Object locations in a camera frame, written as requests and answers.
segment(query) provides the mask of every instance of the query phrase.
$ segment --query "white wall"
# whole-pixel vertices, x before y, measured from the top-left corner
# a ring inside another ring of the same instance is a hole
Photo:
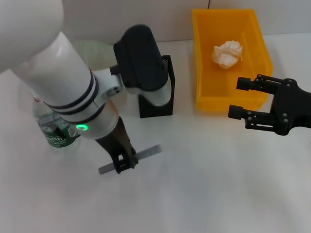
[[[71,39],[113,43],[138,23],[157,41],[192,39],[192,8],[208,0],[63,0]],[[311,0],[211,0],[211,8],[254,8],[263,34],[311,32]]]

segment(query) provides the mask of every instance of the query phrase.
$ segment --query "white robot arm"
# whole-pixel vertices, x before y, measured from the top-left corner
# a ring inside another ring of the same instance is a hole
[[[2,0],[0,15],[0,72],[10,68],[82,136],[95,139],[118,173],[134,168],[135,150],[109,97],[123,90],[123,81],[155,106],[170,101],[170,79],[150,29],[129,29],[114,46],[118,65],[92,72],[60,31],[61,0]]]

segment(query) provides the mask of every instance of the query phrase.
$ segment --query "yellow plastic bin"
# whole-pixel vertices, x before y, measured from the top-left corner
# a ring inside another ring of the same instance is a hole
[[[228,111],[229,105],[256,110],[268,95],[237,90],[238,77],[252,80],[257,74],[271,76],[273,65],[252,9],[193,9],[194,59],[197,76],[196,107],[205,111]],[[243,60],[222,69],[212,60],[214,46],[228,40],[243,46]]]

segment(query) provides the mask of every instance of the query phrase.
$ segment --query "metal ruler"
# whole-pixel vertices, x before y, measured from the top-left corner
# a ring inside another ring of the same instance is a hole
[[[153,147],[150,147],[148,149],[145,149],[145,150],[142,150],[138,153],[135,154],[135,157],[138,159],[138,160],[141,160],[141,159],[145,159],[145,158],[148,158],[152,155],[155,155],[155,154],[159,154],[162,152],[162,148],[161,146],[158,144],[156,146],[153,146]],[[107,164],[103,167],[100,167],[98,169],[99,173],[102,175],[102,174],[105,174],[107,172],[110,172],[110,171],[113,171],[115,169],[113,163],[110,163],[110,164]]]

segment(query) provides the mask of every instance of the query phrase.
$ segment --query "plastic water bottle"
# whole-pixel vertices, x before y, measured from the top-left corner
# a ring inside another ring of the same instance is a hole
[[[79,143],[80,135],[75,129],[37,97],[33,101],[33,115],[52,147],[65,151]]]

